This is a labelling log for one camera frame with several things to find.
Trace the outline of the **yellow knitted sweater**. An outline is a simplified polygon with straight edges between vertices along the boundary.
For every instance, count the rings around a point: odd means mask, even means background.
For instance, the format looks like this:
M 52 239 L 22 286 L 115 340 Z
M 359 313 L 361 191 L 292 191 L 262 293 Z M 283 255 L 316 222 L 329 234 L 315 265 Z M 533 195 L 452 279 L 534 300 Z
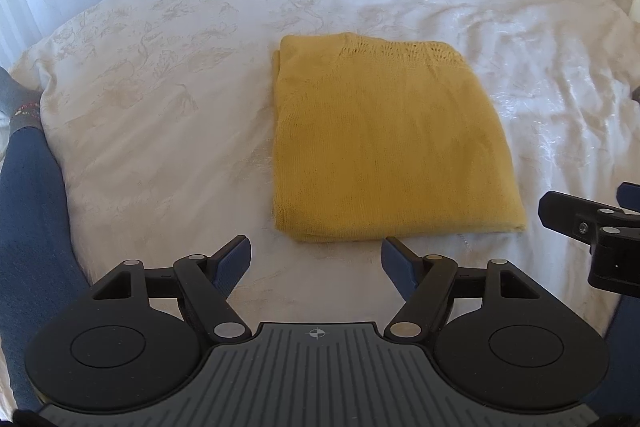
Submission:
M 449 44 L 290 35 L 272 70 L 279 231 L 338 242 L 526 227 L 495 107 Z

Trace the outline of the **blue jeans right leg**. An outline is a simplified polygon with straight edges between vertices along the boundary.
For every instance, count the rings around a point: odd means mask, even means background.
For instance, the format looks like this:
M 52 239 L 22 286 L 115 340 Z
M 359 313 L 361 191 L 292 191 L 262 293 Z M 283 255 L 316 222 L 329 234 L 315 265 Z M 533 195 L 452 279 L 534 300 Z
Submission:
M 611 362 L 596 408 L 639 415 L 639 299 L 622 297 L 606 334 Z

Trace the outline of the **blue jeans leg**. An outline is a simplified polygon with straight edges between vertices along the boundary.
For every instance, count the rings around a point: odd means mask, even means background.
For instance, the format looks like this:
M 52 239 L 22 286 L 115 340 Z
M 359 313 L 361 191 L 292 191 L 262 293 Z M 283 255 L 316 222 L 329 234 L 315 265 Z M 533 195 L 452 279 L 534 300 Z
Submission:
M 622 297 L 606 334 L 611 362 L 596 408 L 639 415 L 639 299 Z
M 17 130 L 1 169 L 1 341 L 20 409 L 39 405 L 24 365 L 29 341 L 88 287 L 58 162 L 42 130 Z

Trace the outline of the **blue jeans left leg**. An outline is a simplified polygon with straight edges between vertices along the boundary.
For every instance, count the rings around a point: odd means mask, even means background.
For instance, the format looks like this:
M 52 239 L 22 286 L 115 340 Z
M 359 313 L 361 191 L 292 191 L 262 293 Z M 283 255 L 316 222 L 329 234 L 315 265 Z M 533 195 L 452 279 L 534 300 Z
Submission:
M 20 409 L 39 405 L 24 365 L 29 341 L 88 287 L 58 162 L 42 130 L 17 130 L 1 169 L 1 341 Z

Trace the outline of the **grey sock foot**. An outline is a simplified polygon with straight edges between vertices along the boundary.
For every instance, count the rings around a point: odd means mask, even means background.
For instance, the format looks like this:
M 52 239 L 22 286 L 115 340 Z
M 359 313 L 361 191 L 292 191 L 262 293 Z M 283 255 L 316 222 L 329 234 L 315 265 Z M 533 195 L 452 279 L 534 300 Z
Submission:
M 10 134 L 26 128 L 42 130 L 41 93 L 18 83 L 4 69 L 0 70 L 1 113 L 9 118 Z

